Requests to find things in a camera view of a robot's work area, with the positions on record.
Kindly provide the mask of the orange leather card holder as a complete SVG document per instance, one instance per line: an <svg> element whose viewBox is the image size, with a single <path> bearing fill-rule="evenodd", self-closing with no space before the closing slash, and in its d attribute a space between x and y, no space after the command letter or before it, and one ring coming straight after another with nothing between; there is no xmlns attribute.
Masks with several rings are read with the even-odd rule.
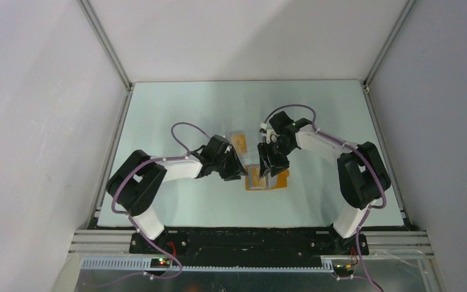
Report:
<svg viewBox="0 0 467 292"><path fill-rule="evenodd" d="M249 170L249 167L251 165L247 165L246 166L246 170L248 172ZM249 186L248 186L248 177L249 177L249 173L248 175L245 177L245 189L247 191L269 191L269 190L275 190L275 189L284 189L284 188L287 188L288 186L288 177L289 177L289 170L285 170L283 172L281 172L280 174L278 174L277 176L275 177L271 177L270 175L266 176L266 182L267 182L267 186L265 189L260 189L260 190L254 190L254 189L250 189Z"/></svg>

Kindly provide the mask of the clear plastic card tray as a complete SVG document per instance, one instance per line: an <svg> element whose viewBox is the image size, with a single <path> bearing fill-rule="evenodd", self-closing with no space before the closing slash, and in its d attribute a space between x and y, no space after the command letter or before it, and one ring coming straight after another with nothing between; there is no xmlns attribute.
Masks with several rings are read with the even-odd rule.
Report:
<svg viewBox="0 0 467 292"><path fill-rule="evenodd" d="M231 131L228 138L241 159L258 158L257 145L265 141L258 128Z"/></svg>

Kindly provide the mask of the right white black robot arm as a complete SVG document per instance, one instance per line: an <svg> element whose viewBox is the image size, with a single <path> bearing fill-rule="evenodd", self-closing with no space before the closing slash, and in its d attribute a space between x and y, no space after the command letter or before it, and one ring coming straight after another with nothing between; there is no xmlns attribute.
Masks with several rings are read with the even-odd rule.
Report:
<svg viewBox="0 0 467 292"><path fill-rule="evenodd" d="M357 144L318 129L312 120L291 119L284 111L273 114L260 125L262 141L257 149L259 177L275 177L290 166L294 150L311 151L332 163L338 172L344 198L341 214L333 222L335 232L329 245L336 254L345 254L354 245L353 237L371 209L386 207L385 192L391 182L375 144Z"/></svg>

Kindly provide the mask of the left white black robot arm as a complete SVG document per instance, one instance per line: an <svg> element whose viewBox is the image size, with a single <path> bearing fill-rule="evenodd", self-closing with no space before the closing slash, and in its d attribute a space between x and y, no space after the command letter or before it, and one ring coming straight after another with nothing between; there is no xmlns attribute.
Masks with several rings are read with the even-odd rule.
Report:
<svg viewBox="0 0 467 292"><path fill-rule="evenodd" d="M168 237L153 202L163 183L179 179L200 179L213 173L223 181L235 181L248 172L234 146L219 135L183 156L155 157L143 150L130 154L106 184L111 210L124 215L145 235L144 245L153 253L165 251Z"/></svg>

